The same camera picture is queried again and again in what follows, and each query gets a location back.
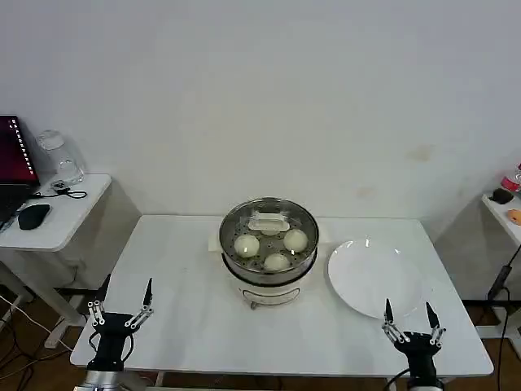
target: small white table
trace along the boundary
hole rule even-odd
[[[43,195],[53,194],[50,183],[56,180],[51,178],[39,190]],[[76,233],[77,229],[87,218],[90,211],[98,203],[103,193],[108,189],[111,177],[106,174],[87,174],[84,180],[72,187],[72,191],[85,191],[87,197],[74,200],[62,195],[55,198],[30,200],[26,206],[34,204],[49,204],[51,211],[43,223],[35,230],[22,231],[17,221],[0,232],[0,249],[15,250],[31,267],[23,275],[18,275],[25,285],[30,287],[50,307],[62,315],[66,322],[62,322],[46,342],[46,347],[55,347],[57,338],[60,338],[68,326],[83,325],[85,320],[76,311],[81,303],[81,297],[73,297],[70,302],[64,300],[52,286],[42,279],[41,270],[44,265],[41,257],[52,262],[56,273],[65,279],[73,277],[72,271],[67,268],[55,254],[63,249]]]
[[[516,246],[521,245],[521,226],[518,226],[510,221],[507,212],[511,209],[521,210],[521,200],[519,197],[514,196],[514,199],[504,205],[498,204],[497,202],[491,201],[489,195],[483,195],[483,203],[492,212],[492,215],[499,221],[501,226],[505,228],[506,233],[512,238]],[[497,326],[478,326],[476,328],[481,338],[501,338],[503,333],[503,327],[505,325],[506,311],[501,307],[493,307],[493,311],[497,318],[501,321]],[[521,358],[521,334],[519,328],[521,327],[521,310],[515,311],[508,319],[508,324],[505,331],[505,338],[508,338],[512,344],[518,357]]]
[[[147,280],[153,278],[154,314],[135,335],[125,363],[136,371],[196,371],[220,374],[391,377],[407,368],[381,330],[382,322],[341,301],[326,277],[326,260],[340,243],[384,238],[416,260],[425,299],[447,328],[435,363],[441,377],[486,376],[493,365],[449,276],[416,220],[320,218],[330,244],[295,301],[251,310],[228,280],[220,256],[208,252],[221,217],[143,216],[112,273],[105,310],[135,314]],[[422,306],[405,330],[430,331]],[[71,362],[94,357],[85,326]]]

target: black cable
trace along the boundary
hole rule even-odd
[[[56,323],[55,327],[59,326],[65,318],[62,318],[59,322]],[[34,375],[34,365],[38,364],[40,361],[42,361],[40,358],[36,358],[38,354],[42,351],[42,348],[45,346],[45,342],[49,336],[45,335],[38,344],[37,348],[34,350],[33,356],[35,357],[34,360],[28,360],[27,364],[32,362],[30,366],[24,369],[24,372],[22,373],[22,377],[20,379],[20,382],[18,383],[18,388],[16,391],[24,391],[24,389],[28,386],[29,382],[33,378]]]
[[[123,358],[123,362],[127,361],[127,359],[130,357],[130,355],[132,354],[133,351],[134,351],[134,336],[132,334],[130,334],[130,350],[127,353],[127,355],[125,356],[125,358]]]
[[[515,250],[515,253],[514,253],[514,255],[512,256],[512,258],[510,259],[510,261],[506,264],[507,266],[512,265],[512,262],[514,261],[515,257],[518,255],[519,250],[521,250],[521,244],[519,245],[518,249]]]
[[[94,352],[98,352],[98,350],[96,349],[96,346],[94,346],[94,344],[92,343],[92,339],[97,336],[99,333],[98,332],[93,332],[92,334],[90,334],[90,337],[89,337],[89,345],[92,349],[94,349]]]
[[[510,290],[507,287],[503,287],[506,291],[507,300],[510,302]],[[503,353],[503,341],[505,340],[505,333],[506,333],[506,325],[508,324],[508,310],[505,309],[506,316],[505,316],[505,324],[503,325],[503,332],[501,333],[501,340],[499,342],[499,357],[497,358],[497,391],[501,391],[501,354]]]
[[[9,314],[10,314],[10,318],[9,318],[9,323],[11,324],[11,331],[13,333],[13,340],[15,341],[15,345],[16,345],[16,348],[20,351],[21,355],[25,356],[26,358],[31,358],[31,359],[35,359],[34,356],[32,356],[31,354],[25,352],[21,347],[20,347],[20,344],[18,343],[18,337],[16,336],[16,329],[15,329],[15,324],[13,323],[13,318],[14,318],[14,315],[13,315],[13,310],[11,307],[9,307]]]
[[[0,319],[0,321],[4,322],[4,324],[5,324],[6,326],[11,327],[11,326],[9,326],[9,324],[8,324],[5,320]],[[11,355],[11,353],[13,353],[13,351],[15,350],[15,348],[16,348],[15,338],[13,337],[13,345],[11,345],[11,347],[9,348],[9,350],[7,351],[7,353],[4,354],[4,355],[2,356],[2,358],[0,358],[0,363],[2,363],[3,360],[5,360],[6,358],[8,358],[8,357]]]
[[[392,379],[390,379],[387,384],[385,385],[385,387],[383,387],[383,391],[386,391],[387,389],[389,389],[391,387],[391,384],[393,384],[395,381],[397,381],[398,379],[400,379],[404,374],[406,374],[407,372],[409,372],[410,369],[407,368],[407,369],[404,369],[402,372],[400,372],[398,375],[394,376]]]
[[[67,197],[73,198],[75,200],[80,200],[82,198],[87,197],[87,193],[86,193],[86,191],[61,191],[60,193],[57,193],[57,194],[43,195],[42,193],[38,192],[38,193],[31,195],[29,198],[31,200],[40,200],[41,198],[55,198],[55,197],[60,197],[60,196],[67,196]]]

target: cable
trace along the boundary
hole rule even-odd
[[[512,256],[512,258],[510,259],[510,261],[509,261],[509,262],[508,262],[508,263],[506,264],[507,266],[510,266],[510,265],[512,265],[512,262],[514,261],[514,259],[515,259],[515,256],[516,256],[516,255],[518,255],[518,253],[519,253],[519,250],[521,250],[521,244],[519,245],[518,249],[517,249],[517,250],[515,250],[515,253],[514,253],[514,255]]]
[[[404,374],[406,374],[407,372],[409,372],[410,369],[407,368],[407,369],[404,369],[402,372],[400,372],[398,375],[394,376],[392,379],[390,379],[387,384],[385,385],[385,387],[383,387],[383,391],[386,391],[387,389],[389,389],[391,387],[391,384],[393,384],[395,381],[397,381],[398,379],[400,379]]]
[[[59,326],[64,320],[65,320],[65,318],[61,318],[60,321],[56,323],[55,327]],[[34,350],[33,359],[37,360],[37,362],[35,362],[35,363],[31,364],[29,367],[25,368],[24,373],[22,374],[22,377],[20,379],[20,382],[18,383],[18,388],[16,389],[16,391],[24,391],[24,389],[28,386],[29,382],[33,378],[34,371],[35,371],[34,365],[36,363],[40,362],[40,359],[38,359],[37,356],[40,353],[40,351],[42,350],[42,348],[45,346],[46,340],[47,340],[47,336],[44,336],[40,340],[40,343],[38,344],[37,348]]]
[[[25,368],[30,367],[31,365],[33,365],[33,364],[36,363],[36,362],[40,362],[40,361],[48,361],[48,360],[51,360],[51,359],[53,359],[53,358],[57,358],[57,357],[59,357],[59,356],[63,356],[63,355],[66,354],[66,353],[69,353],[69,351],[68,351],[68,350],[63,350],[63,351],[61,351],[61,352],[54,353],[54,354],[51,354],[51,355],[49,355],[49,356],[45,356],[44,358],[39,358],[39,359],[37,359],[37,360],[34,360],[34,361],[30,362],[29,364],[24,365],[23,367],[17,369],[16,371],[11,372],[9,375],[5,375],[5,376],[0,377],[0,381],[1,381],[1,380],[5,380],[5,379],[7,379],[8,377],[11,377],[11,376],[13,376],[13,375],[16,375],[16,374],[19,373],[19,372],[22,372]]]
[[[96,346],[94,346],[94,344],[92,343],[92,340],[95,336],[97,336],[99,333],[98,332],[93,332],[92,334],[90,334],[90,337],[89,337],[89,345],[92,349],[94,349],[94,352],[98,352],[98,350],[96,349]]]
[[[42,193],[38,192],[31,195],[29,199],[40,200],[41,198],[55,198],[60,196],[67,196],[69,198],[73,198],[74,200],[80,200],[82,198],[87,197],[87,193],[85,191],[60,191],[58,194],[43,195]]]
[[[11,329],[11,326],[9,326],[9,323],[7,323],[5,320],[3,319],[0,319],[0,321],[4,322],[6,326],[8,326],[10,329]],[[15,350],[15,347],[16,347],[16,342],[15,342],[15,337],[14,337],[14,334],[13,332],[11,331],[11,335],[13,337],[13,345],[9,348],[9,350],[7,351],[6,354],[4,354],[2,356],[2,358],[0,358],[0,362],[2,362],[3,360],[5,360],[6,358],[8,358],[11,353],[13,353],[13,351]]]
[[[503,287],[506,291],[507,300],[510,303],[510,290],[507,287]],[[503,332],[501,333],[501,341],[499,342],[499,356],[497,358],[497,391],[501,391],[501,354],[503,353],[503,341],[505,340],[506,325],[508,324],[508,311],[506,311],[505,324],[503,325]]]
[[[36,324],[37,326],[41,327],[43,330],[45,330],[46,332],[50,334],[52,334],[52,332],[45,326],[42,326],[40,323],[38,323],[36,320],[33,320],[33,318],[31,318],[29,315],[27,315],[25,313],[24,310],[22,310],[19,306],[17,305],[14,305],[13,303],[11,303],[10,301],[8,301],[4,296],[0,295],[0,299],[4,300],[7,304],[9,305],[12,305],[14,306],[19,312],[21,312],[22,314],[25,315],[25,317],[27,319],[29,319],[31,322],[33,322],[34,324]],[[65,348],[67,348],[67,350],[71,351],[72,352],[72,348],[70,346],[68,346],[67,344],[65,344],[62,340],[58,339],[58,342]]]
[[[130,349],[125,358],[123,358],[123,362],[127,361],[127,359],[130,357],[132,352],[134,351],[134,336],[130,334]]]

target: white wall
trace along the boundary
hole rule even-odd
[[[419,217],[436,239],[518,162],[520,12],[4,0],[0,111],[69,134],[143,213],[276,195],[319,216]]]

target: power cord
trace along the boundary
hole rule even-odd
[[[57,358],[57,357],[65,354],[65,353],[68,353],[68,350],[64,350],[62,352],[59,352],[57,354],[52,354],[52,355],[46,356],[44,358],[37,358],[38,353],[40,352],[40,350],[42,349],[43,345],[45,344],[45,341],[46,341],[46,338],[47,338],[47,337],[45,337],[45,338],[43,338],[40,341],[40,344],[35,349],[34,353],[29,354],[29,353],[25,352],[20,347],[20,344],[18,342],[18,336],[16,334],[15,324],[14,324],[14,320],[13,320],[14,319],[14,315],[13,315],[11,307],[9,308],[9,311],[10,311],[10,315],[11,315],[11,317],[9,319],[9,322],[6,322],[3,319],[0,319],[0,320],[2,320],[5,323],[6,327],[9,328],[9,330],[11,331],[11,335],[12,335],[12,338],[13,338],[13,345],[8,350],[7,354],[4,354],[2,359],[0,359],[0,363],[2,364],[0,366],[0,371],[3,370],[4,368],[6,368],[9,364],[11,364],[17,358],[20,358],[20,357],[28,358],[31,361],[27,362],[26,365],[22,366],[21,368],[17,369],[16,371],[13,371],[12,373],[10,373],[8,375],[0,377],[0,381],[4,380],[4,379],[7,379],[8,377],[11,377],[13,375],[16,375],[16,374],[20,373],[21,371],[24,371],[22,377],[20,378],[20,382],[18,383],[18,386],[16,388],[16,391],[23,391],[24,389],[27,388],[30,380],[33,378],[33,375],[34,375],[33,365],[34,364],[36,364],[38,362],[41,362],[41,361],[47,361],[47,360],[51,360],[51,359]],[[10,358],[9,360],[4,362],[4,360],[7,357],[9,357],[10,354],[12,354],[14,352],[15,348],[17,348],[19,350],[19,353],[16,354],[15,356],[13,356],[12,358]]]
[[[75,200],[80,200],[82,198],[87,197],[86,191],[69,191],[67,190],[57,190],[56,194],[42,194],[41,192],[35,193],[29,196],[30,200],[40,200],[42,198],[55,198],[60,196],[67,196],[69,198],[73,198]]]
[[[502,290],[506,291],[506,300],[510,304],[510,290],[507,287],[503,287]],[[497,391],[501,391],[501,354],[503,353],[503,342],[505,341],[506,325],[508,324],[508,310],[505,309],[505,324],[503,325],[503,331],[501,333],[501,340],[499,342],[499,356],[497,358]]]
[[[406,374],[407,372],[409,372],[410,369],[407,368],[407,369],[404,369],[402,372],[400,372],[398,375],[394,376],[392,379],[390,379],[387,384],[385,385],[385,387],[383,387],[383,391],[387,391],[388,389],[391,388],[391,384],[393,384],[395,381],[397,381],[398,379],[400,379],[404,374]]]
[[[52,334],[52,331],[49,330],[47,327],[45,326],[42,326],[40,323],[38,323],[36,320],[34,320],[33,318],[31,318],[29,315],[27,315],[27,313],[22,310],[19,306],[17,305],[14,305],[13,303],[11,303],[10,301],[8,301],[4,296],[0,295],[0,299],[4,300],[7,304],[15,307],[19,312],[21,312],[22,314],[25,315],[25,317],[27,319],[29,319],[31,322],[33,322],[34,324],[36,324],[37,326],[39,326],[40,328],[42,328],[43,330],[45,330],[46,332],[50,334]],[[67,344],[65,344],[62,340],[58,339],[58,342],[63,346],[65,347],[67,350],[71,351],[72,352],[72,348],[70,346],[68,346]]]
[[[494,300],[494,297],[496,297],[497,294],[501,291],[501,289],[505,286],[506,279],[508,279],[508,276],[509,276],[510,272],[512,271],[512,266],[511,266],[512,262],[517,257],[519,250],[521,250],[521,244],[519,245],[518,249],[515,250],[515,253],[512,256],[512,258],[510,259],[510,261],[501,268],[499,275],[497,275],[492,287],[488,291],[487,301],[490,302],[490,301]]]

